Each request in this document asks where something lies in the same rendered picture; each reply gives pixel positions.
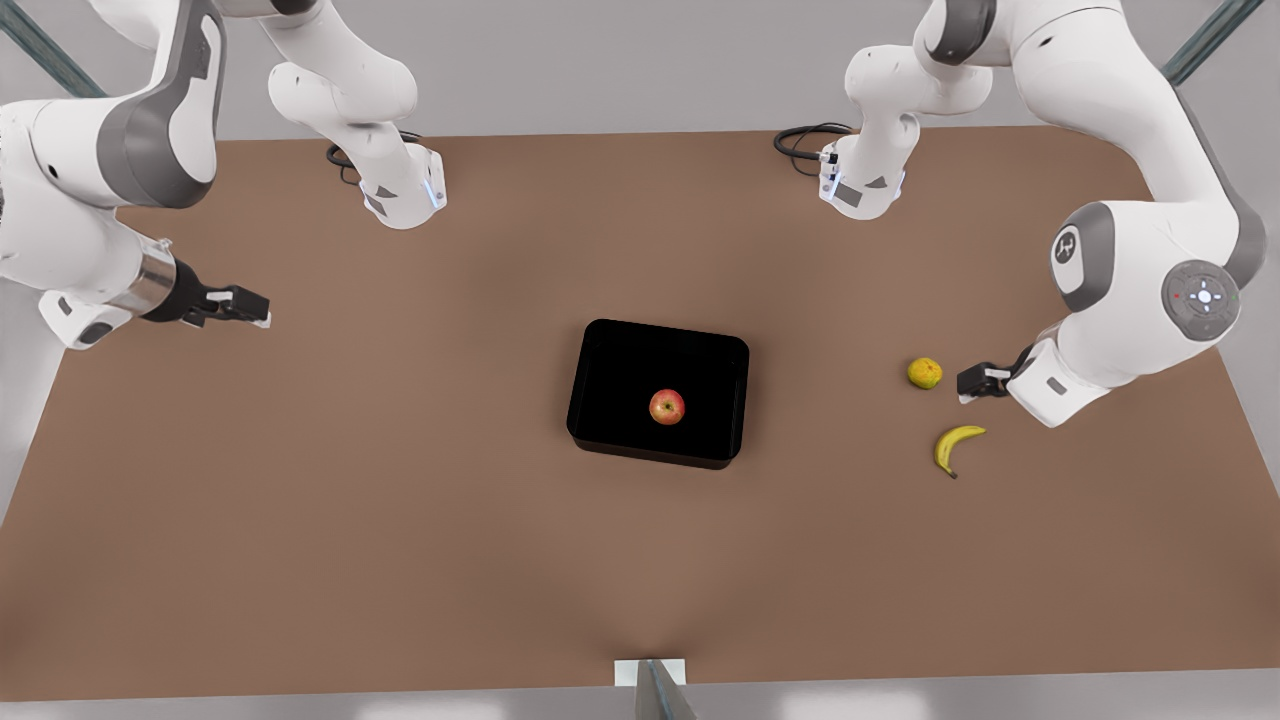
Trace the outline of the black rectangular tray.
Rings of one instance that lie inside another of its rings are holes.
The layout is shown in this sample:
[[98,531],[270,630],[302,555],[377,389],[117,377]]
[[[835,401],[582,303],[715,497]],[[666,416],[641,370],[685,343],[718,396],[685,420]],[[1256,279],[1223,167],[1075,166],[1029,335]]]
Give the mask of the black rectangular tray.
[[732,336],[595,319],[566,427],[582,450],[723,469],[742,446],[750,351]]

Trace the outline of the yellow banana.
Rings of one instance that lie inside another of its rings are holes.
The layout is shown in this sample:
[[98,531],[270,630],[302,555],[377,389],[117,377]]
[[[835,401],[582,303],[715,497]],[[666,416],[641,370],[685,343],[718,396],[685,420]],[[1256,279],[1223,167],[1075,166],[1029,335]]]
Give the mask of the yellow banana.
[[957,479],[957,473],[952,468],[951,457],[954,450],[963,441],[980,437],[987,432],[984,427],[963,425],[954,427],[943,432],[934,442],[933,461],[937,468],[952,479]]

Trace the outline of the silver frame post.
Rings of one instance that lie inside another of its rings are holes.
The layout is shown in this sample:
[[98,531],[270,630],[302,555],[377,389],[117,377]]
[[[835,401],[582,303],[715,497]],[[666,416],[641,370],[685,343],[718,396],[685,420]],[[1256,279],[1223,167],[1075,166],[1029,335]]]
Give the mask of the silver frame post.
[[0,0],[0,31],[72,97],[106,96],[90,74],[18,5],[17,0]]
[[1222,0],[1162,67],[1166,81],[1178,88],[1185,83],[1265,0]]
[[614,661],[614,685],[635,689],[634,720],[699,720],[687,698],[684,659]]

